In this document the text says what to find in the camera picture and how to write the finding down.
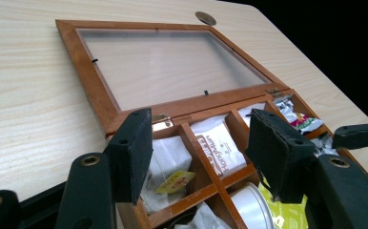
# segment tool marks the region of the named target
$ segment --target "light wood surface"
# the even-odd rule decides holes
[[[212,15],[218,31],[295,89],[332,131],[368,123],[251,6],[213,0],[0,1],[0,189],[30,198],[65,181],[75,158],[106,146],[55,19],[202,25],[196,11]],[[368,171],[368,148],[351,153]]]

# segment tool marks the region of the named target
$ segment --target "wooden box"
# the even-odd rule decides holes
[[[56,20],[56,25],[105,137],[132,111],[151,107],[153,138],[180,136],[191,154],[189,171],[196,176],[186,186],[186,197],[152,214],[141,200],[136,206],[119,204],[127,228],[167,227],[201,201],[232,228],[246,228],[230,193],[246,182],[258,185],[252,161],[244,155],[246,167],[219,177],[191,125],[226,115],[230,135],[244,154],[250,130],[238,112],[242,108],[263,104],[285,120],[273,101],[292,94],[296,112],[319,118],[296,91],[212,26],[70,20]],[[333,135],[324,123],[306,137],[326,134]],[[337,152],[354,160],[346,150]]]

